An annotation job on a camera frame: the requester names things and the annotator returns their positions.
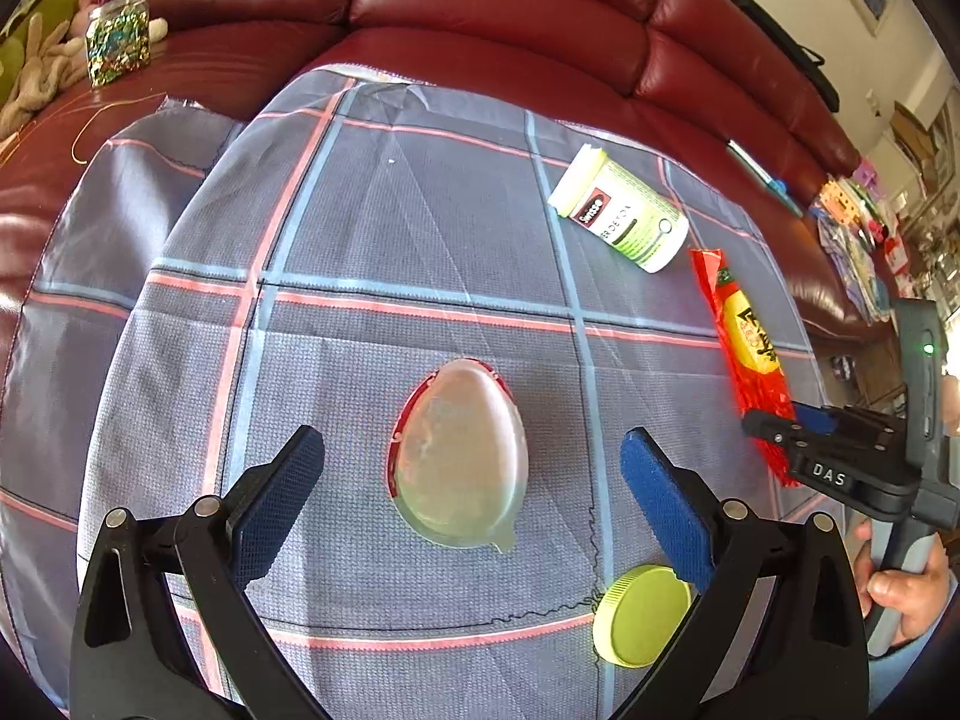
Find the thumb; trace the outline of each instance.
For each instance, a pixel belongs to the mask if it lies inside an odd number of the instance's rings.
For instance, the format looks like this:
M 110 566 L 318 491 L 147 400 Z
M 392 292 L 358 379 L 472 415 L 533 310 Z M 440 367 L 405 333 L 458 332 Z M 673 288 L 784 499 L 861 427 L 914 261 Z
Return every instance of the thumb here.
M 867 592 L 882 607 L 904 615 L 922 610 L 929 600 L 929 584 L 922 574 L 904 571 L 877 571 L 867 582 Z

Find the black bag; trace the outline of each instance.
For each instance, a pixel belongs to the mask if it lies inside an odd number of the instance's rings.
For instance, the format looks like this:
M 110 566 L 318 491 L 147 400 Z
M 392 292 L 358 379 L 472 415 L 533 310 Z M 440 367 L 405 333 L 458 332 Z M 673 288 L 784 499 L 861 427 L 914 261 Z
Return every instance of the black bag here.
M 820 97 L 827 103 L 827 108 L 831 113 L 840 110 L 840 95 L 833 88 L 824 76 L 820 68 L 824 65 L 824 57 L 814 50 L 801 46 L 786 30 L 780 26 L 774 18 L 761 8 L 754 0 L 730 0 L 753 23 L 763 30 L 764 34 L 770 38 L 782 52 L 784 52 L 790 61 L 797 66 L 808 79 L 813 87 L 820 93 Z

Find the sofa backrest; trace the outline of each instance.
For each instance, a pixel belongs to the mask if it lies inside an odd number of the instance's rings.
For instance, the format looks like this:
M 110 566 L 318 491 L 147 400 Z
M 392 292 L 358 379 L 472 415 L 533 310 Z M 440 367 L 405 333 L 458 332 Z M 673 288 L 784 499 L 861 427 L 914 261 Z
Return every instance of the sofa backrest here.
M 727 0 L 150 2 L 173 29 L 306 20 L 440 30 L 529 50 L 738 141 L 804 203 L 828 173 L 849 175 L 860 160 L 809 81 Z

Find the blue sleeve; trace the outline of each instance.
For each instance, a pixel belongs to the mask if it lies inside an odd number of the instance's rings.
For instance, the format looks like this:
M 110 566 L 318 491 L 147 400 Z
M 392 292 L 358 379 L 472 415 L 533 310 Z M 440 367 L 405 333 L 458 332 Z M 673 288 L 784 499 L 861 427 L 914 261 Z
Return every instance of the blue sleeve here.
M 920 638 L 916 638 L 909 644 L 905 644 L 899 648 L 899 650 L 891 652 L 891 654 L 885 655 L 883 658 L 870 661 L 870 712 L 873 712 L 874 709 L 883 703 L 883 700 L 893 692 L 893 689 L 899 685 L 899 681 L 902 680 L 904 675 L 910 670 L 913 661 L 917 659 L 920 651 L 926 646 L 926 642 L 930 640 L 933 632 L 940 624 L 940 620 L 944 616 L 944 611 L 947 610 L 947 605 L 950 603 L 950 599 L 953 598 L 956 589 L 957 577 L 954 576 L 953 572 L 950 572 L 950 591 L 949 595 L 947 595 L 947 603 L 944 604 L 943 611 L 940 612 L 940 616 L 936 619 L 936 622 L 930 626 L 929 630 Z

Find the yellow oval label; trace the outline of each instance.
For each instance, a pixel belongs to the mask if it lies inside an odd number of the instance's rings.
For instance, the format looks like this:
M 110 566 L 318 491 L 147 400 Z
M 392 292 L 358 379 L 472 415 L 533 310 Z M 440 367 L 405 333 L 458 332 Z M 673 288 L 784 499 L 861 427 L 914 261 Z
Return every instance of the yellow oval label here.
M 723 315 L 733 353 L 742 365 L 760 373 L 779 370 L 774 344 L 760 326 L 747 295 L 740 290 L 733 293 L 724 301 Z

